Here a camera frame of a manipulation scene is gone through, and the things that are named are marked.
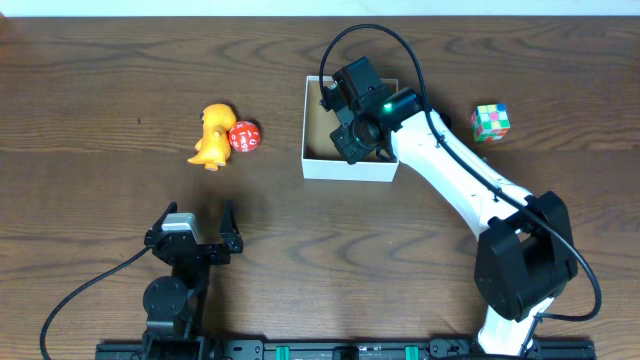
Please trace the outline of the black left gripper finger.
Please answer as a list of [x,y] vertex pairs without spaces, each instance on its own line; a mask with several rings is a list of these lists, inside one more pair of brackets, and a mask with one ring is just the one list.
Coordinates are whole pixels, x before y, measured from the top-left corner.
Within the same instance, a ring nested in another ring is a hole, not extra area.
[[161,232],[162,231],[162,225],[166,219],[166,217],[169,214],[172,213],[176,213],[177,212],[177,203],[172,201],[169,203],[169,205],[167,206],[167,208],[164,210],[164,212],[162,213],[162,215],[156,220],[156,222],[152,225],[151,227],[151,231],[156,233],[156,232]]
[[226,201],[219,227],[219,235],[223,239],[224,243],[240,242],[240,232],[235,221],[233,210],[233,203],[231,201]]

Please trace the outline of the white cardboard box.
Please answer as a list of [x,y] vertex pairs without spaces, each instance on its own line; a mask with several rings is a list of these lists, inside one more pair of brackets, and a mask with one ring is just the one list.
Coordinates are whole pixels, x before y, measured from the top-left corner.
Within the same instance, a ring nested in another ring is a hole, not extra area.
[[326,112],[319,104],[319,77],[307,76],[301,140],[303,177],[313,180],[391,182],[399,166],[397,160],[383,161],[371,153],[361,162],[349,165],[343,160],[330,134],[340,122],[336,115]]

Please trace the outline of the multicoloured puzzle cube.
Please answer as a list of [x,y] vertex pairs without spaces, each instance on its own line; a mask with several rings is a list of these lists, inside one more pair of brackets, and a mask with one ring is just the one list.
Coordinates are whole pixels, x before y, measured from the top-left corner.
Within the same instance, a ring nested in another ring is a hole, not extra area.
[[500,140],[511,128],[507,107],[502,103],[477,106],[470,123],[478,143]]

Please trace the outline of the black round knob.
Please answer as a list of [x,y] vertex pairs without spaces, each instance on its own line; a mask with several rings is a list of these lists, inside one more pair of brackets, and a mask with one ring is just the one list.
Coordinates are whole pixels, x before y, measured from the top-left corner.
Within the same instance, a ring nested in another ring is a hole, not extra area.
[[444,123],[444,125],[451,130],[452,129],[452,121],[451,118],[445,114],[445,113],[440,113],[439,114],[441,121]]

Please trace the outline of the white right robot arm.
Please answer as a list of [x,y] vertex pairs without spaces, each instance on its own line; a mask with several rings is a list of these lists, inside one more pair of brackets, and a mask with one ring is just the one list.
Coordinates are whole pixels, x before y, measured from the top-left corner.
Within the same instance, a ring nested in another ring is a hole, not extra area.
[[426,99],[393,91],[369,59],[321,85],[340,125],[330,138],[350,165],[387,153],[425,178],[477,239],[474,281],[488,305],[477,341],[486,355],[523,355],[537,323],[578,272],[567,207],[505,179],[448,129]]

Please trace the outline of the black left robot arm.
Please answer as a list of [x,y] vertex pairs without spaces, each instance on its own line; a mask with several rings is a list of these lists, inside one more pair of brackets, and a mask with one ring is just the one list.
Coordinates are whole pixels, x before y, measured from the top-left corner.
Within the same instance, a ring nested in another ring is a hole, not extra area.
[[146,232],[144,244],[171,267],[171,274],[152,281],[143,295],[143,359],[221,357],[220,347],[202,334],[202,320],[210,268],[227,265],[233,254],[243,252],[230,201],[224,206],[219,235],[220,243],[204,244],[195,215],[180,212],[175,202]]

